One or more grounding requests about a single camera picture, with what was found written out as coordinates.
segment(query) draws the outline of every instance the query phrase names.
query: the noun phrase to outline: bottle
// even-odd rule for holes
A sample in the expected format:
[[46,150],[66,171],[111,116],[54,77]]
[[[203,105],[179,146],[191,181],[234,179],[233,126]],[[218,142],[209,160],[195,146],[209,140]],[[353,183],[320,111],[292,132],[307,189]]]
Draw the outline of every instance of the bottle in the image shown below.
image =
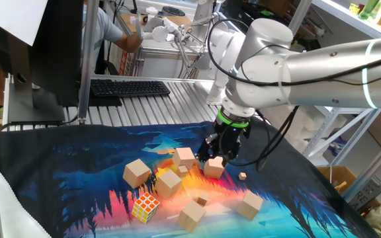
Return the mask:
[[370,13],[374,10],[379,0],[368,0],[368,3],[365,5],[364,9],[358,15],[358,18],[361,20],[366,20]]
[[379,0],[376,7],[373,9],[370,16],[368,17],[367,21],[371,22],[372,24],[377,24],[380,18],[381,18],[381,0]]

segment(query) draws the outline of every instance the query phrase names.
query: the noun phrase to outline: person's arm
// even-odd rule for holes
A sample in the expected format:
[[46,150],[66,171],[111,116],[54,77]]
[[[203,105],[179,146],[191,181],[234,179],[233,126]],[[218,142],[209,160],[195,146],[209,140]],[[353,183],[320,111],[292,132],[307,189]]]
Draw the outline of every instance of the person's arm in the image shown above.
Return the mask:
[[126,36],[123,32],[115,26],[109,19],[107,14],[103,14],[103,24],[104,24],[104,39],[113,42],[118,47],[126,50],[128,53],[134,53],[138,50],[142,40],[137,33],[131,36]]
[[138,50],[142,40],[140,39],[138,33],[134,33],[131,36],[122,35],[122,37],[114,42],[118,47],[126,50],[128,53],[134,53]]

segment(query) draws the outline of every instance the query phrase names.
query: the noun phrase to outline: white paper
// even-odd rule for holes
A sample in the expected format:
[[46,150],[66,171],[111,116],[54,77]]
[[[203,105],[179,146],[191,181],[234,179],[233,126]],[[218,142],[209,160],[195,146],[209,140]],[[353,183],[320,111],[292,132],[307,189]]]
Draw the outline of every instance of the white paper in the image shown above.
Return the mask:
[[0,0],[0,27],[33,46],[48,0]]

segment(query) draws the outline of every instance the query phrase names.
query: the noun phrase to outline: green ring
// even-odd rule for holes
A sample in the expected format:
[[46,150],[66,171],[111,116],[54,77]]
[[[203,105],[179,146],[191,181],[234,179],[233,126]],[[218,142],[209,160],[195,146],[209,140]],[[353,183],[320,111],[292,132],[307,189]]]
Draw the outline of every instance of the green ring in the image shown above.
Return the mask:
[[[226,123],[227,125],[230,125],[230,124],[231,124],[231,121],[229,121],[227,118],[225,118],[225,117],[223,116],[223,114],[221,113],[221,110],[220,110],[220,109],[218,110],[217,116],[218,116],[218,118],[219,118],[221,121],[223,121],[223,122]],[[244,124],[236,124],[236,123],[233,123],[232,126],[233,126],[234,128],[246,128],[246,127],[249,126],[249,122],[246,122],[246,123],[244,123]]]

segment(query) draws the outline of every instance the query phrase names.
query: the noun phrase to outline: colorful printed mat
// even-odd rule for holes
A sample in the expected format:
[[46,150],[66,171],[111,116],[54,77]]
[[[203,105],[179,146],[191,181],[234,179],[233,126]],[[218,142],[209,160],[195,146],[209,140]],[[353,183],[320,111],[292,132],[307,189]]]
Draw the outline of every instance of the colorful printed mat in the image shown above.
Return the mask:
[[[237,162],[254,160],[267,143],[262,122],[242,138]],[[172,163],[173,148],[197,151],[212,123],[112,128],[70,126],[0,135],[0,171],[23,207],[58,237],[378,237],[317,169],[287,142],[261,173],[228,165],[220,179],[205,178],[197,163],[178,193],[162,199],[157,177]],[[141,159],[153,176],[132,189],[124,166]],[[245,172],[241,181],[238,174]],[[250,190],[264,202],[253,221],[236,210]],[[206,215],[194,233],[179,224],[180,211],[202,191]],[[149,192],[161,203],[146,223],[132,216],[134,201]]]

